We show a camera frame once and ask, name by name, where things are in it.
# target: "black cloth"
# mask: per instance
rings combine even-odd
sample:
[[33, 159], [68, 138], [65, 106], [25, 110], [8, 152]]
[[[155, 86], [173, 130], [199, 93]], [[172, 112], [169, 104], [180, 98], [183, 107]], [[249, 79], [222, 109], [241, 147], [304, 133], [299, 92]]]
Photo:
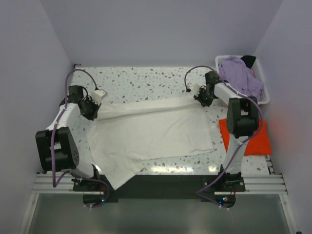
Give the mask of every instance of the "black cloth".
[[255, 62], [255, 56], [251, 56], [251, 55], [244, 55], [240, 59], [244, 61], [244, 63], [246, 64], [246, 67], [248, 67], [249, 69], [253, 67], [254, 62]]

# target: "glass panel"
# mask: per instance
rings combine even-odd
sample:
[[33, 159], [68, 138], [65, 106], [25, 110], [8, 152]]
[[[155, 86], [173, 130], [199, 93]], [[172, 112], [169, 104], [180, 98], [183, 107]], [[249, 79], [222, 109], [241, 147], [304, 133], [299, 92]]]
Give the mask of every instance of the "glass panel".
[[[278, 195], [238, 195], [232, 234], [288, 234]], [[31, 234], [228, 234], [228, 211], [200, 200], [121, 199], [90, 211], [82, 195], [41, 194]]]

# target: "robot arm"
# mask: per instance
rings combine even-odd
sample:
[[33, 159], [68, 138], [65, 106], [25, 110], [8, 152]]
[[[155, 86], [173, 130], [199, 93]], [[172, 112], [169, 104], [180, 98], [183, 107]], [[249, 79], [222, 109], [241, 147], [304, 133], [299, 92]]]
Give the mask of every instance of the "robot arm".
[[68, 104], [65, 109], [64, 101], [61, 102], [59, 113], [46, 130], [36, 133], [36, 142], [39, 152], [41, 166], [44, 171], [52, 170], [51, 157], [51, 137], [55, 123], [54, 155], [56, 172], [68, 172], [76, 178], [92, 178], [97, 174], [94, 165], [86, 163], [83, 158], [79, 157], [79, 152], [73, 136], [71, 126], [73, 122], [83, 115], [89, 120], [97, 117], [98, 110], [101, 106], [101, 100], [106, 96], [103, 90], [95, 90], [91, 96], [83, 97], [82, 86], [70, 86]]
[[230, 133], [230, 144], [223, 165], [230, 163], [235, 150], [242, 144], [227, 169], [227, 173], [238, 174], [241, 172], [241, 164], [247, 146], [247, 142], [243, 142], [252, 136], [259, 127], [258, 110], [250, 101], [229, 89], [227, 86], [231, 85], [224, 84], [215, 72], [206, 73], [205, 80], [206, 86], [195, 85], [194, 99], [198, 100], [202, 106], [210, 106], [216, 98], [220, 98], [228, 105], [227, 128]]

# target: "lavender cloth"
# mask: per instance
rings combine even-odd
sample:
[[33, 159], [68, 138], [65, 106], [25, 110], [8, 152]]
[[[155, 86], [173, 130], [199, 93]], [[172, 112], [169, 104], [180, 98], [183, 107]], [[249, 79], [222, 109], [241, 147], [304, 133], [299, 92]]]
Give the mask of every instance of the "lavender cloth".
[[264, 83], [254, 77], [254, 72], [240, 58], [230, 56], [224, 59], [219, 64], [219, 74], [242, 94], [260, 99]]

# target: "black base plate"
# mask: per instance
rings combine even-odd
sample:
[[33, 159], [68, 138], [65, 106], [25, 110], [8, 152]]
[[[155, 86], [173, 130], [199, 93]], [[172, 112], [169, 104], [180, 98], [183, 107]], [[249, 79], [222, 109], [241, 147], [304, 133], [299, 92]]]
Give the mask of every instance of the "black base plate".
[[[106, 202], [118, 202], [119, 199], [202, 199], [195, 193], [209, 184], [217, 175], [136, 175], [119, 189], [114, 190], [104, 175], [100, 179], [110, 187], [110, 196]], [[243, 185], [236, 183], [236, 191], [245, 191]], [[234, 185], [228, 184], [223, 189], [219, 185], [212, 186], [204, 192], [211, 198], [216, 199], [214, 192], [231, 192]], [[99, 191], [99, 184], [88, 184], [85, 181], [74, 184], [73, 191], [90, 192]]]

